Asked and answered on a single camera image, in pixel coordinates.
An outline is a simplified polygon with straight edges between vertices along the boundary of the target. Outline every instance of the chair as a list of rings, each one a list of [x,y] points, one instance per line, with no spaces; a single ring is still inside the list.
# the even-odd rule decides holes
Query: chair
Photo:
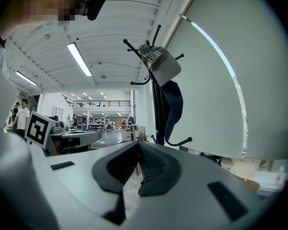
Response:
[[[110,125],[110,124],[108,124],[108,125],[107,125],[107,128],[105,128],[105,130],[106,130],[106,131],[108,131],[108,130],[112,130],[112,127],[111,127],[111,125]]]

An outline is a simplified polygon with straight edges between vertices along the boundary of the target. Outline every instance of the large white panel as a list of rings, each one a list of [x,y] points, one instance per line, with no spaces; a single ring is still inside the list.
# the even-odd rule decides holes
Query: large white panel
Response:
[[[170,142],[192,137],[193,141],[185,144],[190,149],[241,158],[241,106],[232,77],[219,54],[186,21],[180,23],[168,50],[174,57],[185,55],[179,60],[182,71],[173,79],[180,87],[184,105]]]
[[[213,38],[237,75],[249,128],[246,156],[288,158],[288,37],[273,10],[264,0],[194,0],[187,16]],[[198,50],[201,46],[198,41],[192,44]],[[206,63],[214,65],[212,59]],[[205,80],[214,82],[220,76]],[[222,106],[228,97],[229,93],[220,100]],[[233,122],[217,120],[216,126]]]

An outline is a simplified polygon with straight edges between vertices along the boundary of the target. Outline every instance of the black coat rack hook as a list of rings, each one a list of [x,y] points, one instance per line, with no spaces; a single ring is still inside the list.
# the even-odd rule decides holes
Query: black coat rack hook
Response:
[[[156,34],[155,34],[154,39],[153,39],[153,44],[152,44],[152,46],[155,46],[155,41],[156,41],[156,38],[157,38],[157,36],[158,36],[158,33],[159,33],[160,28],[161,28],[161,25],[158,25]]]
[[[165,137],[164,137],[164,139],[170,146],[173,146],[173,147],[182,146],[183,144],[186,144],[187,142],[191,142],[193,140],[192,137],[189,137],[189,138],[187,138],[186,140],[184,140],[184,141],[182,141],[180,143],[172,144]]]
[[[145,85],[150,81],[150,76],[148,76],[148,79],[145,82],[133,82],[131,81],[130,84],[131,85]]]
[[[157,143],[157,141],[156,141],[154,135],[151,135],[150,137],[153,139],[154,143]]]
[[[184,57],[184,54],[181,54],[180,56],[176,57],[175,60],[178,60],[180,58]]]
[[[128,42],[127,39],[124,39],[123,43],[126,44],[140,59],[142,59],[142,56],[140,55],[140,53],[136,51],[136,49]]]

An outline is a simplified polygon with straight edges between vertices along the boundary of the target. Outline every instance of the ceiling light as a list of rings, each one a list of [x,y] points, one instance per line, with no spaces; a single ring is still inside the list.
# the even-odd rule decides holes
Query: ceiling light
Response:
[[[82,71],[85,73],[85,75],[88,77],[91,77],[92,73],[90,72],[89,68],[87,67],[86,63],[84,62],[84,59],[81,56],[80,51],[79,51],[76,43],[68,44],[67,48],[69,49],[72,56],[75,58],[78,65],[81,67]]]
[[[20,77],[22,77],[24,80],[27,80],[29,83],[33,84],[34,86],[37,86],[37,84],[35,82],[33,82],[32,80],[28,79],[25,75],[21,74],[20,72],[16,72],[16,74]]]

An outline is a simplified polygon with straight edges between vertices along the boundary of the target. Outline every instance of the ceiling lamp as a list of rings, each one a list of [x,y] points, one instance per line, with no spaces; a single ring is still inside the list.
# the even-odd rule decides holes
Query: ceiling lamp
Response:
[[[17,71],[16,74],[22,77],[24,80],[28,81],[29,83],[33,84],[34,86],[37,86],[35,82],[33,82],[31,79],[28,79],[25,75],[21,74],[20,72]]]
[[[67,48],[69,49],[72,56],[75,58],[78,65],[81,67],[82,71],[85,73],[85,75],[88,77],[91,77],[92,73],[91,73],[90,69],[87,67],[82,55],[80,54],[80,51],[79,51],[76,43],[68,44]]]

